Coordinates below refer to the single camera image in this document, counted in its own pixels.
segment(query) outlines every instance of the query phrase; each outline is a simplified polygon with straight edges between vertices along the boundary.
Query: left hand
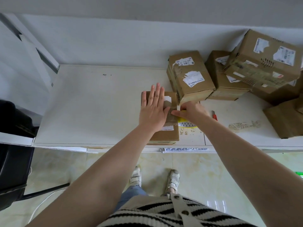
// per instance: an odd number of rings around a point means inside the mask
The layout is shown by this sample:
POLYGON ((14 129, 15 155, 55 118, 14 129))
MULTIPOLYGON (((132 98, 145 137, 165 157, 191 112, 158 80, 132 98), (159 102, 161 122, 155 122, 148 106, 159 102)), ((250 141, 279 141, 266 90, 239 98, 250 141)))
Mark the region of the left hand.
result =
POLYGON ((154 85, 151 86, 149 100, 146 100, 146 91, 142 94, 142 105, 139 116, 139 126, 145 126, 154 133, 161 130, 165 124, 170 107, 163 110, 164 87, 157 83, 156 91, 154 85))

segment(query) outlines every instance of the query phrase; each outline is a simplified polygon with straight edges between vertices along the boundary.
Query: blue jeans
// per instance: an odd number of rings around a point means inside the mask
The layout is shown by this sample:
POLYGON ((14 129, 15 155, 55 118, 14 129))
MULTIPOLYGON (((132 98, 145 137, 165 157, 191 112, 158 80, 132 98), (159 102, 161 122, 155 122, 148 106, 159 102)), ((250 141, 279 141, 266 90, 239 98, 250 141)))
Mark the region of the blue jeans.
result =
POLYGON ((118 202, 114 212, 119 210, 121 206, 123 206, 126 202, 128 202, 129 199, 136 195, 148 196, 148 194, 140 186, 130 186, 126 191, 122 193, 120 201, 118 202))

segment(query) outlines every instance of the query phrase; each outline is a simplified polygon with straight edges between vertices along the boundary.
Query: chair leg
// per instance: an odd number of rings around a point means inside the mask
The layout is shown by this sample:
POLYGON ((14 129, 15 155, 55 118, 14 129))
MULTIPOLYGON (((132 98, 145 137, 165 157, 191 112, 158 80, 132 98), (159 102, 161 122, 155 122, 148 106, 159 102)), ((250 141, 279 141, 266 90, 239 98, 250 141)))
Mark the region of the chair leg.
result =
POLYGON ((58 189, 62 189, 64 187, 68 187, 69 185, 70 185, 70 183, 66 183, 66 184, 56 186, 56 187, 52 187, 52 188, 49 188, 49 189, 45 189, 45 190, 42 190, 42 191, 39 191, 39 192, 26 194, 26 195, 23 195, 21 198, 17 199, 16 201, 22 201, 22 200, 34 198, 34 197, 37 197, 37 196, 42 195, 42 194, 46 194, 46 193, 49 193, 49 192, 52 192, 52 191, 55 191, 55 190, 58 190, 58 189))

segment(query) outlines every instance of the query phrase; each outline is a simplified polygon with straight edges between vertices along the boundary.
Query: black chair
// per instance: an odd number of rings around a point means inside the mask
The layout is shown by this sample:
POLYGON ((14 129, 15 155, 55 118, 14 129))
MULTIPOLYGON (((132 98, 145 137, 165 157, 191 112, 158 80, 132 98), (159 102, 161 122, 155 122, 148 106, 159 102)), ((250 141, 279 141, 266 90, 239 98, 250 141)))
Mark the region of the black chair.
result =
MULTIPOLYGON (((0 132, 33 138, 37 127, 32 119, 17 110, 15 105, 0 100, 0 132)), ((70 185, 60 186, 24 195, 34 148, 0 144, 0 211, 11 206, 15 201, 22 201, 49 193, 70 185)))

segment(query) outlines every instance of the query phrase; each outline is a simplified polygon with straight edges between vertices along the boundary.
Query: white sneaker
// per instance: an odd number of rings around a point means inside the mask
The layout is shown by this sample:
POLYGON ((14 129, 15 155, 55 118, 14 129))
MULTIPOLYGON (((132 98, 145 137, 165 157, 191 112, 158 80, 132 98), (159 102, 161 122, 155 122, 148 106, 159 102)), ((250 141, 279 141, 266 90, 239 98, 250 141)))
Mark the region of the white sneaker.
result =
POLYGON ((131 176, 131 186, 140 186, 141 187, 141 170, 138 166, 135 167, 134 172, 131 176))
POLYGON ((167 182, 167 188, 173 188, 175 190, 175 193, 178 193, 178 186, 180 182, 180 174, 177 170, 171 170, 169 174, 169 180, 167 182))

